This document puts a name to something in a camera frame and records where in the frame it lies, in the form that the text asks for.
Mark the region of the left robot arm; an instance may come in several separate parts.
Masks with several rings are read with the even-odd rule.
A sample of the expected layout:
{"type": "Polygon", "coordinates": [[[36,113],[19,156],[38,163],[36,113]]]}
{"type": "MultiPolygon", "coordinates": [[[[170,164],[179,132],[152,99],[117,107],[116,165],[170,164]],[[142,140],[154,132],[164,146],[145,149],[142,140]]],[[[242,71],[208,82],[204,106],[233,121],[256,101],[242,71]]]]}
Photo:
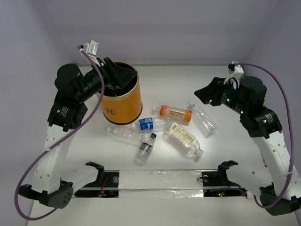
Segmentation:
{"type": "Polygon", "coordinates": [[[123,91],[138,82],[134,67],[113,62],[108,57],[97,61],[97,67],[86,75],[75,64],[65,64],[58,69],[57,94],[48,117],[45,150],[28,168],[31,170],[37,165],[31,184],[18,184],[15,204],[18,204],[18,196],[22,196],[55,210],[63,209],[78,190],[73,182],[62,180],[61,173],[75,133],[89,120],[83,120],[87,113],[84,102],[106,88],[123,91]]]}

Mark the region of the small bottle black cap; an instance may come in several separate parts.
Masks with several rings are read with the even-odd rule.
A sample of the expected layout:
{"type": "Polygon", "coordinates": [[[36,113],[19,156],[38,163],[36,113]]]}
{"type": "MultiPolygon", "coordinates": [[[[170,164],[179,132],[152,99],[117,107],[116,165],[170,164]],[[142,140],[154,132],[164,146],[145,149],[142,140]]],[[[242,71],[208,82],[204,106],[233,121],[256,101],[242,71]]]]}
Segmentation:
{"type": "Polygon", "coordinates": [[[135,163],[138,165],[144,165],[147,160],[149,159],[155,141],[156,141],[157,135],[155,133],[151,133],[151,135],[149,137],[146,137],[139,150],[137,151],[136,155],[135,155],[135,163]]]}

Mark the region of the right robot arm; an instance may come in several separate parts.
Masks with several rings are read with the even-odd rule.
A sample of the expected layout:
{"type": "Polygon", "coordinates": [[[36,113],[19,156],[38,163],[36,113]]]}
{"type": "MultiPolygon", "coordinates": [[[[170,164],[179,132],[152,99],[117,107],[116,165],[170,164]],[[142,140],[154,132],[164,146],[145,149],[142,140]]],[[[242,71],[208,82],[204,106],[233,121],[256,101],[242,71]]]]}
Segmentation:
{"type": "Polygon", "coordinates": [[[253,76],[242,78],[236,88],[225,78],[215,77],[194,94],[203,104],[224,104],[240,115],[240,123],[258,147],[271,176],[268,181],[235,161],[225,161],[215,173],[217,181],[242,186],[260,199],[269,214],[279,216],[300,209],[301,178],[295,168],[289,168],[290,155],[277,114],[263,105],[266,91],[262,80],[253,76]]]}

